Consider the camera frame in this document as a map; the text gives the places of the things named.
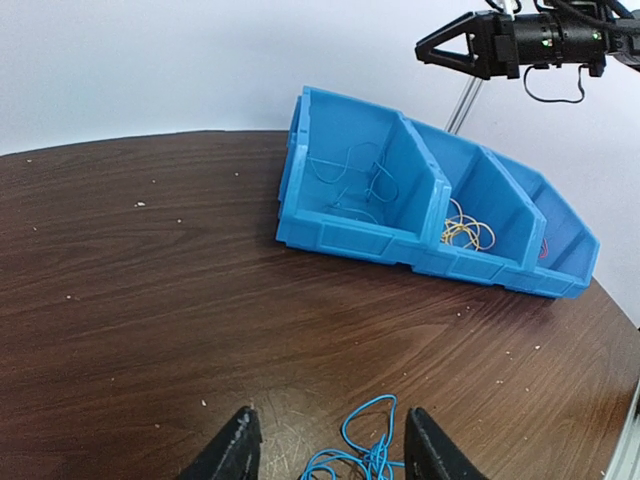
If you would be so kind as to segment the blue bin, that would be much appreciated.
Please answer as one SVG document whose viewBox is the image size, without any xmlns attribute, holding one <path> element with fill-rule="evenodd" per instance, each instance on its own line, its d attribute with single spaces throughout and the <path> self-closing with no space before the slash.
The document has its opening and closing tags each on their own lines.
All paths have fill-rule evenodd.
<svg viewBox="0 0 640 480">
<path fill-rule="evenodd" d="M 514 290 L 533 270 L 546 220 L 496 153 L 427 124 L 412 125 L 450 185 L 436 218 L 437 276 Z"/>
<path fill-rule="evenodd" d="M 437 248 L 449 182 L 398 110 L 306 86 L 280 181 L 276 239 L 290 248 L 415 266 Z"/>
<path fill-rule="evenodd" d="M 591 284 L 600 242 L 557 189 L 540 172 L 505 155 L 497 159 L 546 219 L 533 270 L 516 276 L 515 291 L 575 299 Z"/>
</svg>

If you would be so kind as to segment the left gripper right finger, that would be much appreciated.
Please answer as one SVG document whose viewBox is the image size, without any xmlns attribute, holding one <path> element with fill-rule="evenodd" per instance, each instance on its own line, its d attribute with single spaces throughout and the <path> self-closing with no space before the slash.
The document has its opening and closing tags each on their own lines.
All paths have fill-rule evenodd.
<svg viewBox="0 0 640 480">
<path fill-rule="evenodd" d="M 406 479 L 488 479 L 421 407 L 406 415 L 404 470 Z"/>
</svg>

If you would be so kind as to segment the blue bin near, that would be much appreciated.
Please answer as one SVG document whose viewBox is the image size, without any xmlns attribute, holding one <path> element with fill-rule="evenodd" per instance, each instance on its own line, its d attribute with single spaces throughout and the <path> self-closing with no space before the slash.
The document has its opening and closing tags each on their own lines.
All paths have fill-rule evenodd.
<svg viewBox="0 0 640 480">
<path fill-rule="evenodd" d="M 540 172 L 505 155 L 497 159 L 546 219 L 533 270 L 516 276 L 515 291 L 575 299 L 591 284 L 600 242 L 557 189 Z"/>
</svg>

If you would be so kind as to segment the blue bin middle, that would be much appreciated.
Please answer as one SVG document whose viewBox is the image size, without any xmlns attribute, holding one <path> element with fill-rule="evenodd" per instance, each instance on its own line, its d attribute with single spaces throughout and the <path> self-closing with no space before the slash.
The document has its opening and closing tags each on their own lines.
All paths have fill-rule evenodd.
<svg viewBox="0 0 640 480">
<path fill-rule="evenodd" d="M 546 220 L 496 153 L 427 124 L 412 125 L 450 185 L 436 218 L 437 276 L 514 290 L 533 270 Z"/>
</svg>

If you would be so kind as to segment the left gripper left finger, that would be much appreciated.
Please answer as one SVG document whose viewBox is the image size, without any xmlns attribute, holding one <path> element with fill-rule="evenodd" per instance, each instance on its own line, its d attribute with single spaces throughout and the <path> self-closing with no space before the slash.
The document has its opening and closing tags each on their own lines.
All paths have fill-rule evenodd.
<svg viewBox="0 0 640 480">
<path fill-rule="evenodd" d="M 262 435 L 257 412 L 241 407 L 177 475 L 178 479 L 251 480 L 259 476 Z"/>
</svg>

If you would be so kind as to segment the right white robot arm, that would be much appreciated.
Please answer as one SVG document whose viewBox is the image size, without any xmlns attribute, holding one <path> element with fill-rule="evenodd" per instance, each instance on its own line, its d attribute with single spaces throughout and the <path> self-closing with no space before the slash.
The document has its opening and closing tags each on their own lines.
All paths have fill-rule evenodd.
<svg viewBox="0 0 640 480">
<path fill-rule="evenodd" d="M 468 12 L 419 40 L 418 61 L 490 80 L 520 68 L 576 64 L 592 77 L 608 56 L 639 69 L 639 12 L 618 1 L 536 1 L 534 13 Z"/>
</svg>

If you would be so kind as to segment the front aluminium rail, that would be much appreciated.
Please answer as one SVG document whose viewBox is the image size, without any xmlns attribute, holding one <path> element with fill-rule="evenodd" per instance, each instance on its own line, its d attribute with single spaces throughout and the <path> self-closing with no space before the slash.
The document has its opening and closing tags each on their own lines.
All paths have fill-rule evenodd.
<svg viewBox="0 0 640 480">
<path fill-rule="evenodd" d="M 604 480 L 639 480 L 639 385 L 636 385 L 629 411 L 614 449 Z"/>
</svg>

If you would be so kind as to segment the blue bin far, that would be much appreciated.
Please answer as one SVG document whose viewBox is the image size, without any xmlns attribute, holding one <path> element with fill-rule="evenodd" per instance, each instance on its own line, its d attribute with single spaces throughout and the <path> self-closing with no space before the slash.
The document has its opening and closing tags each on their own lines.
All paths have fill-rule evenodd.
<svg viewBox="0 0 640 480">
<path fill-rule="evenodd" d="M 415 266 L 437 248 L 449 182 L 398 110 L 306 86 L 280 181 L 276 239 L 290 248 Z"/>
</svg>

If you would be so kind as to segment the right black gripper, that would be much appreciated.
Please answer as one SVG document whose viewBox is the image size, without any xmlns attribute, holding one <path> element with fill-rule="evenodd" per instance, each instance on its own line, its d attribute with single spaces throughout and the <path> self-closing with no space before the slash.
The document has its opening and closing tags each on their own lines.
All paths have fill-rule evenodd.
<svg viewBox="0 0 640 480">
<path fill-rule="evenodd" d="M 420 39 L 415 46 L 416 58 L 426 65 L 483 80 L 518 79 L 514 27 L 514 19 L 506 14 L 468 12 Z"/>
</svg>

